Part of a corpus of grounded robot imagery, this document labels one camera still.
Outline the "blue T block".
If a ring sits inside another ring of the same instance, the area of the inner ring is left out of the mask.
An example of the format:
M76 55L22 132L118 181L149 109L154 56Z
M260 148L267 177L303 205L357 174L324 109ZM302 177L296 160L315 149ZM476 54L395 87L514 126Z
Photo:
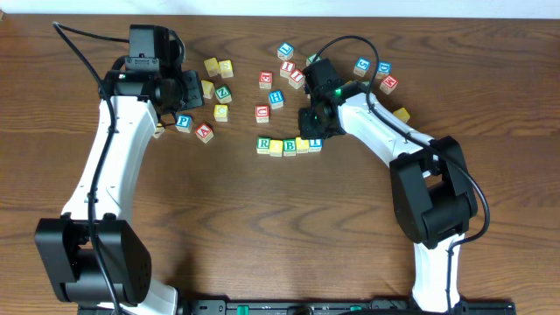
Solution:
M321 152L323 148L322 139L310 139L309 140L309 152Z

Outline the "yellow O block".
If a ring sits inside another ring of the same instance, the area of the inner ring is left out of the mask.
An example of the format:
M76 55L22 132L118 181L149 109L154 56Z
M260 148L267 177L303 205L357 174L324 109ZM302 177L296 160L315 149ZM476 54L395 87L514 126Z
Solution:
M284 141L272 139L269 142L269 155L271 157L281 157L284 152Z
M296 150L297 154L305 154L310 150L310 142L302 137L296 138Z

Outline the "green B block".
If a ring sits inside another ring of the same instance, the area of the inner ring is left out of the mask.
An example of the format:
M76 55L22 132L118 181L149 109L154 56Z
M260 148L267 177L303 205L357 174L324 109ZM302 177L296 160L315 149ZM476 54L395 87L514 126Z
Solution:
M291 157L297 155L296 139L284 139L283 140L283 155L285 157Z

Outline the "red U block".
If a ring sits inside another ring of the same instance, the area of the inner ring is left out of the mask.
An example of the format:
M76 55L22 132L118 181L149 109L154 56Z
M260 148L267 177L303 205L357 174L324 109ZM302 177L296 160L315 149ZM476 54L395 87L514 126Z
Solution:
M257 105L255 107L255 119L257 123L268 123L270 121L270 107Z

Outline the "green R block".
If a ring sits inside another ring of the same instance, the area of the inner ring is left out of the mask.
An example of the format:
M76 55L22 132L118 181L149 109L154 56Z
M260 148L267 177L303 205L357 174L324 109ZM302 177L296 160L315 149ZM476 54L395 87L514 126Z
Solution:
M259 136L256 143L256 152L262 155L270 154L270 141L269 137Z

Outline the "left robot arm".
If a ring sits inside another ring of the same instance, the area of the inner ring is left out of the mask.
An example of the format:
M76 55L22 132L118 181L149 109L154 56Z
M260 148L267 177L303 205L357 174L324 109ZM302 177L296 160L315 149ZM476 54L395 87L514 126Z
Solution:
M79 184L60 217L38 222L34 240L56 298L81 314L181 314L179 290L152 276L132 227L133 199L148 143L163 114L203 105L198 74L171 77L111 70Z

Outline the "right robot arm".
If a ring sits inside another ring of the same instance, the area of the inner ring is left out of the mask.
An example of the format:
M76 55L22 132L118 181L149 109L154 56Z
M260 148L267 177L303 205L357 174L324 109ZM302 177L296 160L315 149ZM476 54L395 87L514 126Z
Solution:
M311 63L303 74L311 104L298 112L302 137L349 134L389 168L395 217L414 244L414 302L426 312L450 311L459 302L459 244L478 212L459 143L411 128L366 84L344 83L329 59Z

